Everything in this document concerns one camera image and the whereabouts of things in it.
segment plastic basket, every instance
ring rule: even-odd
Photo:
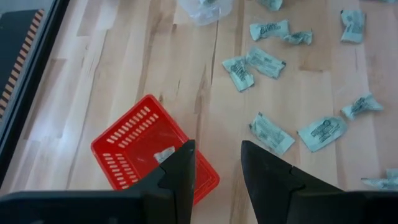
[[[123,190],[154,170],[154,154],[173,146],[178,150],[189,138],[152,95],[145,96],[102,135],[91,150],[113,189]],[[220,182],[220,177],[197,151],[197,179],[193,204]]]

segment wooden surface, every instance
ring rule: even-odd
[[[398,167],[398,5],[358,0],[285,0],[279,12],[236,0],[232,13],[195,27],[174,0],[71,0],[12,159],[2,194],[19,190],[110,189],[90,143],[137,100],[153,94],[199,143],[221,177],[192,223],[256,223],[239,166],[248,123],[264,113],[295,139],[283,159],[345,190]],[[340,11],[367,13],[363,44],[342,44]],[[313,29],[311,46],[254,42],[253,22],[290,20]],[[221,62],[257,45],[283,59],[279,80],[256,72],[238,93]],[[296,130],[368,91],[385,110],[349,122],[348,132],[311,153]]]

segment wrapped packet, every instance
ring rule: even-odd
[[[285,19],[280,22],[270,22],[267,24],[251,24],[250,34],[255,41],[271,36],[283,38],[289,34],[289,21]]]
[[[398,177],[391,179],[362,178],[362,182],[378,190],[398,190]]]
[[[339,116],[324,117],[298,132],[311,152],[316,152],[338,139],[347,131],[347,124]]]
[[[312,30],[297,32],[294,34],[286,35],[285,37],[283,37],[283,40],[294,45],[301,44],[302,42],[305,42],[307,45],[310,45],[312,43],[312,35],[313,35]]]
[[[270,11],[278,11],[282,6],[283,0],[257,0],[260,4],[267,7]]]
[[[162,152],[158,152],[154,154],[154,158],[156,161],[161,164],[164,162],[169,156],[171,156],[175,152],[174,146],[168,147],[167,149],[163,150]]]
[[[258,47],[252,47],[246,55],[246,62],[260,73],[274,79],[279,78],[280,71],[286,66],[285,62],[276,59]]]
[[[279,156],[283,155],[295,142],[289,134],[274,125],[260,112],[249,124],[249,128],[262,143],[273,149]]]
[[[387,179],[398,177],[398,168],[386,169]]]
[[[341,41],[362,43],[366,15],[360,10],[342,10],[341,20],[346,26]]]
[[[386,179],[362,178],[362,182],[379,190],[398,190],[398,169],[387,169]]]
[[[217,2],[217,0],[199,0],[199,2],[202,5],[210,5],[213,4],[214,2]]]
[[[373,97],[372,93],[368,93],[357,99],[354,104],[345,106],[341,112],[350,120],[354,120],[357,114],[364,111],[382,111],[384,108]]]
[[[229,72],[239,92],[254,85],[254,76],[246,69],[244,57],[235,57],[225,60],[223,66]]]

